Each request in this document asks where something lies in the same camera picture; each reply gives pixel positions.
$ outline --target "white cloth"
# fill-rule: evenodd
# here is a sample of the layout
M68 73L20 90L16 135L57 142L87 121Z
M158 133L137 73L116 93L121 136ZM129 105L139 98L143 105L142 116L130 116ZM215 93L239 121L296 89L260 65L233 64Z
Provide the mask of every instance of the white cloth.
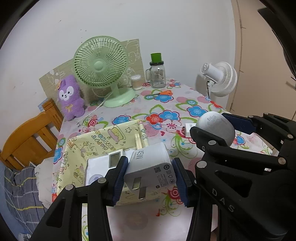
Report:
M50 207L52 203L53 161L53 157L46 158L35 168L35 176L37 178L36 185L39 191L39 200L47 209Z

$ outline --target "green desk fan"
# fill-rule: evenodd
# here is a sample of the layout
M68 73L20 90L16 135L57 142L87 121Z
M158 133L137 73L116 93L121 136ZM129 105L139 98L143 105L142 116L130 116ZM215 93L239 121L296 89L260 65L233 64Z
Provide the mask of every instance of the green desk fan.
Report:
M74 70L78 80L92 88L111 87L106 107L117 107L135 97L132 88L118 88L117 81L126 71L128 54L121 42L108 36L85 41L75 53Z

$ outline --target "blue gripper pad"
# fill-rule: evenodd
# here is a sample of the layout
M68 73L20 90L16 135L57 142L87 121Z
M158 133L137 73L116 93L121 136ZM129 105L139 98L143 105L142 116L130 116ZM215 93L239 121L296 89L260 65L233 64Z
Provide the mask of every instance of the blue gripper pad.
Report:
M189 198L188 198L188 190L187 190L186 182L181 174L180 168L177 165L177 162L175 159L172 160L172 165L176 174L176 178L177 178L176 185L179 191L181 201L187 207L189 204Z
M228 113L223 113L222 115L233 125L235 130L248 135L256 132L256 127L253 126L251 119Z
M121 192L122 192L122 188L123 188L123 185L124 185L124 180L123 180L123 176L126 172L126 169L128 167L128 158L125 157L124 159L124 163L122 165L122 168L118 174L118 177L115 181L115 185L114 185L114 191L113 191L113 204L115 205L119 199L120 199L120 195L121 195Z

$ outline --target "table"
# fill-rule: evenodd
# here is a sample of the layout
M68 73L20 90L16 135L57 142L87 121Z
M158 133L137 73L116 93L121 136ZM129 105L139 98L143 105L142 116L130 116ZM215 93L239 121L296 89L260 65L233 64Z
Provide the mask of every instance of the table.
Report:
M52 200L57 196L58 173L63 150L69 138L130 120L143 120L149 144L163 142L172 158L179 157L188 170L194 173L194 165L202 158L192 138L186 138L181 126L196 123L207 111L225 110L197 91L170 79L163 89L153 89L144 83L129 103L116 107L98 107L101 102L87 106L85 114L71 121L64 121L58 136L54 156ZM231 146L264 154L272 151L256 135L236 131ZM186 240L193 208L186 208L176 187L162 193L160 198L138 204L107 207L114 241L130 240ZM82 219L83 239L88 240L87 216ZM212 226L217 225L217 218Z

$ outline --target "green lid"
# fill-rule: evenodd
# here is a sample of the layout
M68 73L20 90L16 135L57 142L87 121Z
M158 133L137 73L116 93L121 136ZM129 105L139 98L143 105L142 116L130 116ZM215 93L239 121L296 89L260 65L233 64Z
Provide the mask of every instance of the green lid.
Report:
M160 63L161 62L161 53L152 53L151 60L152 60L152 63Z

